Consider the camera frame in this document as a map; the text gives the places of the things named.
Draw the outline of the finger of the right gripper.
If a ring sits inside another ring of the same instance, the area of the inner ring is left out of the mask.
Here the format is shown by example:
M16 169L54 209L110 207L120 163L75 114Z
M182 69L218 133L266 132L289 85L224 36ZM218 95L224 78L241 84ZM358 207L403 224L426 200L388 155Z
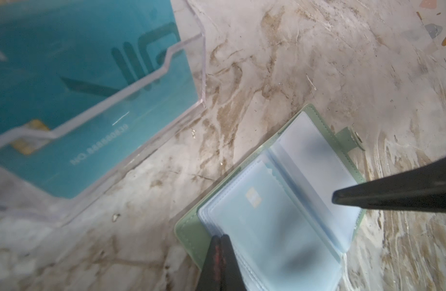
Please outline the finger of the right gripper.
M446 157L414 170L337 190L332 203L373 210L446 213Z

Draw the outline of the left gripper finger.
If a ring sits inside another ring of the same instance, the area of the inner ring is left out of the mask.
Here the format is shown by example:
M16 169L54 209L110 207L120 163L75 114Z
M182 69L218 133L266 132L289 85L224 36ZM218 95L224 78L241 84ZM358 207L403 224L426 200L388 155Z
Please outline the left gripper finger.
M213 236L196 287L197 291L246 291L230 237Z

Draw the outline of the teal card from holder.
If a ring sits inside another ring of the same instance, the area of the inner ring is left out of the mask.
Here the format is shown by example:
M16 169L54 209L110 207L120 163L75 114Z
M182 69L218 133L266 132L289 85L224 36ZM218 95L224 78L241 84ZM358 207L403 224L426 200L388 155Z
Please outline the teal card from holder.
M199 217L230 237L250 291L334 291L339 256L293 201L275 166L253 162L212 197Z

